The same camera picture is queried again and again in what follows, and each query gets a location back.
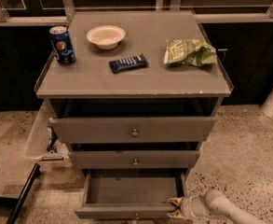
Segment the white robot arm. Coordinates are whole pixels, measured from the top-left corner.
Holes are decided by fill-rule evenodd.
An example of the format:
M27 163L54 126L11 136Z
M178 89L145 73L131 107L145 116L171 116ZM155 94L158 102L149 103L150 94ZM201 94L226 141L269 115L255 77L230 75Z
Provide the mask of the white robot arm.
M223 192L209 189L203 196L170 198L177 209L167 214L170 218L195 219L199 217L228 219L233 224L266 224L233 204Z

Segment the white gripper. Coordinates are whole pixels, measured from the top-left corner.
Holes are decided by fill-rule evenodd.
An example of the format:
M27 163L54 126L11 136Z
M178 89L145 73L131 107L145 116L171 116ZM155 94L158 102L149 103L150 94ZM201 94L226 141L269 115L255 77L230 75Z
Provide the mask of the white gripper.
M169 218L190 220L204 214L204 202L200 197L169 198L168 202L180 206L180 210L167 214Z

